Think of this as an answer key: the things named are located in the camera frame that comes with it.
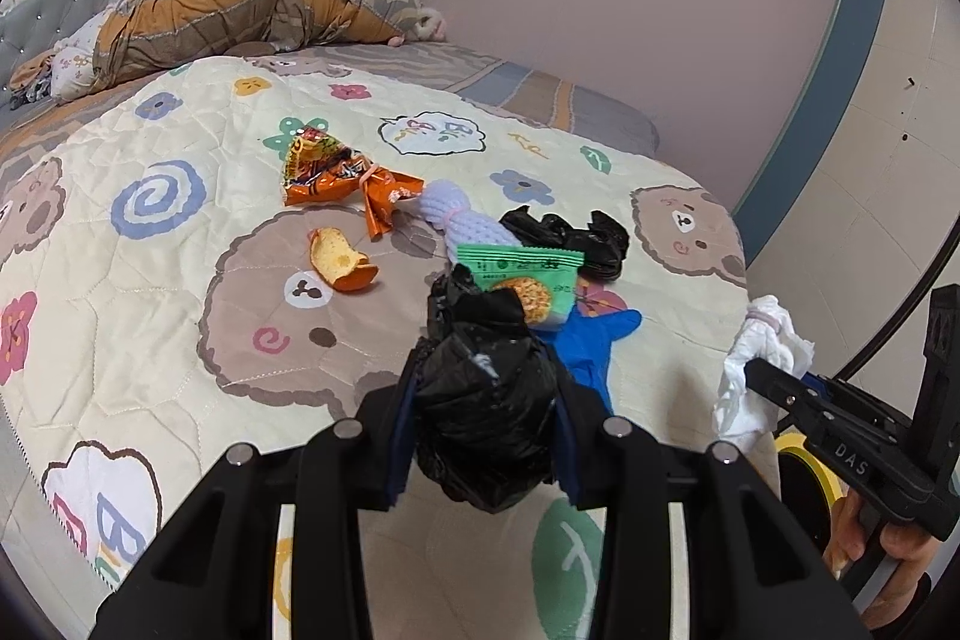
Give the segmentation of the person right hand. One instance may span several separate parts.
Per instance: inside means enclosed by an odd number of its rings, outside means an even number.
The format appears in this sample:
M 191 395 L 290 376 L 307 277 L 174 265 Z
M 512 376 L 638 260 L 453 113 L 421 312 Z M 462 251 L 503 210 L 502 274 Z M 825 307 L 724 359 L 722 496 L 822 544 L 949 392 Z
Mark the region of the person right hand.
M 866 507 L 864 498 L 850 489 L 832 507 L 832 532 L 823 562 L 834 576 L 843 572 L 867 554 L 866 526 L 859 520 Z M 913 599 L 919 580 L 939 551 L 940 544 L 923 528 L 916 525 L 889 523 L 880 528 L 878 545 L 882 549 L 880 564 L 893 562 L 892 571 L 884 585 L 869 604 L 857 612 L 871 626 L 883 626 L 898 617 Z

